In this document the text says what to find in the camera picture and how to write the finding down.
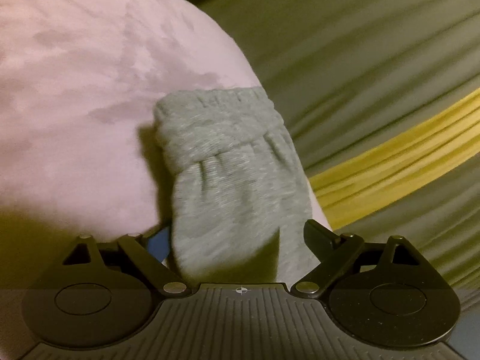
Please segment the grey sweatpants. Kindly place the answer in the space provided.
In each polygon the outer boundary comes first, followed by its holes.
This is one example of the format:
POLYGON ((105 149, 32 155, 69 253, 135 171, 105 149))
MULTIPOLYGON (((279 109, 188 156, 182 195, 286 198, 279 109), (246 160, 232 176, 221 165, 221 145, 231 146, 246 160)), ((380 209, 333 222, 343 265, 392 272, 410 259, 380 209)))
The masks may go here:
POLYGON ((308 180, 263 88, 181 91, 154 108, 172 177, 171 246, 190 284, 293 284, 318 263, 304 243, 308 180))

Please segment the yellow curtain panel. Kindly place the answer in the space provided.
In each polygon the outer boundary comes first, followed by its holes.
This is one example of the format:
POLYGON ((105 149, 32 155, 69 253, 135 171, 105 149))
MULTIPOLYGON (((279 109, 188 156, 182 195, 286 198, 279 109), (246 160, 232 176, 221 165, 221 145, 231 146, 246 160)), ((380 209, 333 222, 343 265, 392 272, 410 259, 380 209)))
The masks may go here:
POLYGON ((310 178, 338 230, 459 167, 479 153, 479 91, 371 150, 310 178))

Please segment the grey-green curtain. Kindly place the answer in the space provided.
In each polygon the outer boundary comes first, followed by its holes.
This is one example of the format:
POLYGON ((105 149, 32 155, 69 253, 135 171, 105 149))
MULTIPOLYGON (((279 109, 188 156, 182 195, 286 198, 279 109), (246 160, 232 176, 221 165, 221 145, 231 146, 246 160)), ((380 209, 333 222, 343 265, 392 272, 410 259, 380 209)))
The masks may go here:
MULTIPOLYGON (((309 179, 479 92, 479 0, 215 0, 309 179)), ((346 225, 407 236, 450 284, 479 282, 479 153, 346 225)))

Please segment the pink fleece bed blanket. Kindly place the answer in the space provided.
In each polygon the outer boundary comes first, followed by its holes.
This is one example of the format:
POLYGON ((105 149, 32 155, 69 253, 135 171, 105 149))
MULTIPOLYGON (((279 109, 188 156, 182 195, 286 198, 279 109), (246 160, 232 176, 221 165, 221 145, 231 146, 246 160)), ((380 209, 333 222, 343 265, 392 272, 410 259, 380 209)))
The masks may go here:
POLYGON ((156 104, 262 88, 234 40, 185 0, 1 0, 1 357, 35 344, 30 284, 80 233, 173 221, 156 104))

